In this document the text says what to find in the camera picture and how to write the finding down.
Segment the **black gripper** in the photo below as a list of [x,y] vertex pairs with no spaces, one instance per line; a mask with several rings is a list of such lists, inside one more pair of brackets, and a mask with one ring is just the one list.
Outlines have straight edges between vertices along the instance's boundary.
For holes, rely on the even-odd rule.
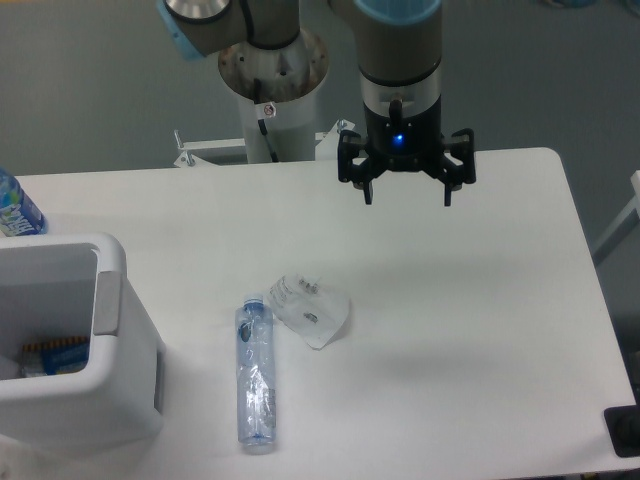
[[337,147],[338,180],[363,192],[373,203],[374,179],[386,171],[424,171],[444,185],[444,206],[464,184],[476,182],[475,138],[471,128],[441,135],[441,98],[427,110],[405,117],[395,126],[364,104],[367,137],[342,130]]

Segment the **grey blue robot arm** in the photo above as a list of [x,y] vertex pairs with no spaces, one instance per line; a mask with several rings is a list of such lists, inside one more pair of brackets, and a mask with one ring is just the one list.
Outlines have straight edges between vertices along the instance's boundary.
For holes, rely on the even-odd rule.
[[[296,1],[161,1],[187,59],[218,58],[236,97],[251,163],[315,158],[317,93],[328,72],[322,39]],[[423,172],[446,194],[476,180],[474,134],[441,131],[442,5],[438,1],[333,1],[356,50],[366,130],[340,132],[337,176],[373,197],[385,172]]]

